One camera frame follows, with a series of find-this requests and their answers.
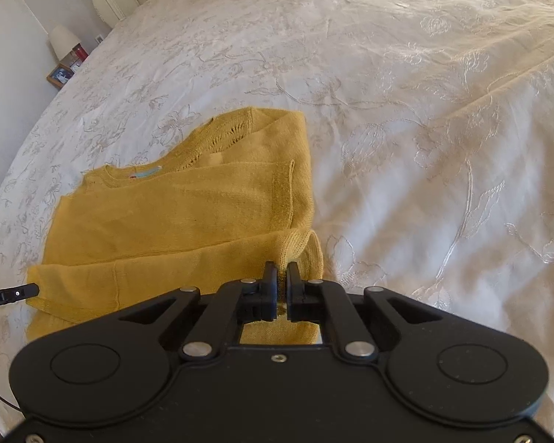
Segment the mustard yellow knit sweater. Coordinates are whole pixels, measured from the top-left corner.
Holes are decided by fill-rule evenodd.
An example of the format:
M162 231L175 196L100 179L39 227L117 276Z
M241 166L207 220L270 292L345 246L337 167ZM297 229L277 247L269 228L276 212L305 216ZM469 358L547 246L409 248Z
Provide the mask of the mustard yellow knit sweater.
M267 262L323 274L312 228L311 158L297 111L246 107L212 118L161 159L103 166L60 199L28 339L172 290L204 294L258 278Z

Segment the white floral bedspread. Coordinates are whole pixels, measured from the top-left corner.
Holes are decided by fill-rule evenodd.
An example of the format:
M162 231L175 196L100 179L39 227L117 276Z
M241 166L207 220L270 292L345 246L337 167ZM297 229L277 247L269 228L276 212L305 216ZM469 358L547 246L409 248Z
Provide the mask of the white floral bedspread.
M42 113L0 188L0 287L59 198L245 106L307 119L325 271L507 331L550 366L554 0L150 0Z

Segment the white bedside lamp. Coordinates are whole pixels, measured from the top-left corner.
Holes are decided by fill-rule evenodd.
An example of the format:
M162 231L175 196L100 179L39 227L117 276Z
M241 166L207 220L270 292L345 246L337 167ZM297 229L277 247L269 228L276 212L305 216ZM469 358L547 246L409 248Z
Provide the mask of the white bedside lamp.
M78 45L80 38L63 25L56 26L49 33L49 43L59 61L64 60Z

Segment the wooden photo frame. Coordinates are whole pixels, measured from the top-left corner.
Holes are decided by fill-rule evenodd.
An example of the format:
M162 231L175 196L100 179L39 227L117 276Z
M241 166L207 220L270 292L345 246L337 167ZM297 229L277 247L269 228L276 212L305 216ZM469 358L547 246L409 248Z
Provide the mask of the wooden photo frame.
M68 66L59 63L46 77L46 81L51 83L56 89L62 89L75 75L75 72Z

